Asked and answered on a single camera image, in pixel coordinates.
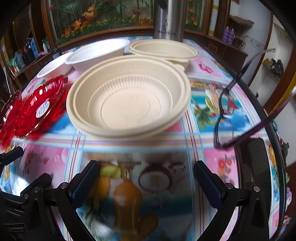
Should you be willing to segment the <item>black smartphone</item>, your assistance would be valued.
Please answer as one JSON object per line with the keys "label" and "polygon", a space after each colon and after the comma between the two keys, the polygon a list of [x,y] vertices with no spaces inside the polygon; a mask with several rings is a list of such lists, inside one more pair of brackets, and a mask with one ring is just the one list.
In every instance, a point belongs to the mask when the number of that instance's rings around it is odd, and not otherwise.
{"label": "black smartphone", "polygon": [[242,188],[258,186],[267,214],[271,208],[271,174],[265,143],[261,138],[249,138],[235,147]]}

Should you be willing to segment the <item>purple frame eyeglasses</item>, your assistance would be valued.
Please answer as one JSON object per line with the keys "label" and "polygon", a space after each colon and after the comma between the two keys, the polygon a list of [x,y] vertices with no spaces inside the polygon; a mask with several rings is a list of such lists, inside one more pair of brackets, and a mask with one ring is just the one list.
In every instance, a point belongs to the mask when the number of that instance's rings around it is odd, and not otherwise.
{"label": "purple frame eyeglasses", "polygon": [[254,134],[265,128],[269,125],[272,120],[274,120],[280,112],[285,108],[290,100],[295,96],[295,87],[292,88],[289,96],[278,106],[276,110],[270,113],[265,119],[261,120],[260,123],[253,126],[246,132],[241,135],[234,134],[234,127],[232,121],[230,120],[230,116],[234,114],[235,102],[232,96],[232,88],[237,84],[238,80],[245,74],[250,64],[256,59],[258,56],[263,55],[264,53],[275,52],[274,48],[262,50],[259,53],[256,53],[251,59],[242,67],[242,69],[236,74],[236,76],[232,79],[232,81],[222,89],[221,95],[218,99],[218,107],[219,107],[219,117],[215,124],[214,128],[214,147],[216,149],[229,149],[233,146],[237,146],[252,137]]}

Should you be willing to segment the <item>flower painting panel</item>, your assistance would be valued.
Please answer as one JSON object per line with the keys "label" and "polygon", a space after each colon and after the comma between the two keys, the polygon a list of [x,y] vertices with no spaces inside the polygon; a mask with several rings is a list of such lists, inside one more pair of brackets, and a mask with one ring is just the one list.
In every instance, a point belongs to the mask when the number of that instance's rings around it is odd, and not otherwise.
{"label": "flower painting panel", "polygon": [[[154,1],[43,1],[56,46],[116,29],[154,27]],[[212,1],[187,1],[185,29],[204,33]]]}

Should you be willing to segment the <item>large white foam bowl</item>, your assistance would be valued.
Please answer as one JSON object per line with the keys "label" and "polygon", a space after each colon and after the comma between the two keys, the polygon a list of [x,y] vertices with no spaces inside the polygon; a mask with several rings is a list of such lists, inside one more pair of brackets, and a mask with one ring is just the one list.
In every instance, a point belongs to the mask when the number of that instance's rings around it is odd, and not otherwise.
{"label": "large white foam bowl", "polygon": [[85,45],[65,60],[65,64],[71,65],[79,73],[83,73],[92,66],[110,58],[122,56],[125,48],[130,46],[127,39],[106,39]]}

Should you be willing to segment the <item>beige bowl with lip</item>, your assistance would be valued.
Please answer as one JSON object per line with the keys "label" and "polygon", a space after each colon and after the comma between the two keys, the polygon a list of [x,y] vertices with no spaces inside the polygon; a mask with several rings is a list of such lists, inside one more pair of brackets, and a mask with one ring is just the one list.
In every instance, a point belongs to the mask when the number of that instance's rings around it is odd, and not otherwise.
{"label": "beige bowl with lip", "polygon": [[181,42],[165,39],[136,41],[130,44],[133,54],[163,58],[187,68],[189,62],[198,56],[197,50]]}

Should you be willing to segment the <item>stainless steel thermos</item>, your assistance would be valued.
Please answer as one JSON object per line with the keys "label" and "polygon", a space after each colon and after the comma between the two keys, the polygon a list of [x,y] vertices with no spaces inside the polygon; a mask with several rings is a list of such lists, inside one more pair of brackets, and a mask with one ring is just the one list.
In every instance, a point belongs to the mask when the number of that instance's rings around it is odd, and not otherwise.
{"label": "stainless steel thermos", "polygon": [[154,1],[153,38],[183,42],[186,11],[186,0]]}

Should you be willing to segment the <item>large beige plastic bowl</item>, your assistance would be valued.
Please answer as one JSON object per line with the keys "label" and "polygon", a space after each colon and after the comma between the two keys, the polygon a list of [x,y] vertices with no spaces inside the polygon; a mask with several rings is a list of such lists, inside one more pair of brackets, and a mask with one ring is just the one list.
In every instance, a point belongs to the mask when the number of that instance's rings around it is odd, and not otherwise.
{"label": "large beige plastic bowl", "polygon": [[66,109],[81,132],[128,140],[167,130],[180,120],[190,100],[190,81],[183,66],[126,55],[85,71],[71,86]]}

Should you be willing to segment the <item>colourful patterned tablecloth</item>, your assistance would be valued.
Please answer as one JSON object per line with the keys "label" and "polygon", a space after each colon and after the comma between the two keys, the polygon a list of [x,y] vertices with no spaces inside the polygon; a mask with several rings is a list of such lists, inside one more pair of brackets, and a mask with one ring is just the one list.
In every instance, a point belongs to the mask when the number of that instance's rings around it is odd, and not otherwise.
{"label": "colourful patterned tablecloth", "polygon": [[[69,182],[90,160],[102,161],[101,177],[86,202],[77,210],[96,240],[195,240],[216,214],[193,176],[196,161],[203,161],[223,182],[242,188],[234,149],[214,148],[218,112],[212,93],[218,93],[231,76],[217,57],[194,40],[185,40],[198,52],[187,76],[192,87],[190,107],[179,122],[163,133],[136,141],[102,141],[77,130],[67,113],[54,114],[44,131],[14,138],[22,158],[8,165],[1,188],[19,195],[43,173],[52,186]],[[277,135],[261,130],[271,174],[269,237],[277,238],[284,211],[283,189],[273,148]]]}

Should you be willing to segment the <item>red plate with sticker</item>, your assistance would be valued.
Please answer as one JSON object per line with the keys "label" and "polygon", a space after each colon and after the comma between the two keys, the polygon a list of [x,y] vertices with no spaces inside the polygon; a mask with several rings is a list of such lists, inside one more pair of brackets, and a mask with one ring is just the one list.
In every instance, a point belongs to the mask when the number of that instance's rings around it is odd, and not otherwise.
{"label": "red plate with sticker", "polygon": [[15,136],[25,138],[40,126],[64,94],[68,77],[59,75],[39,85],[23,102],[15,123]]}

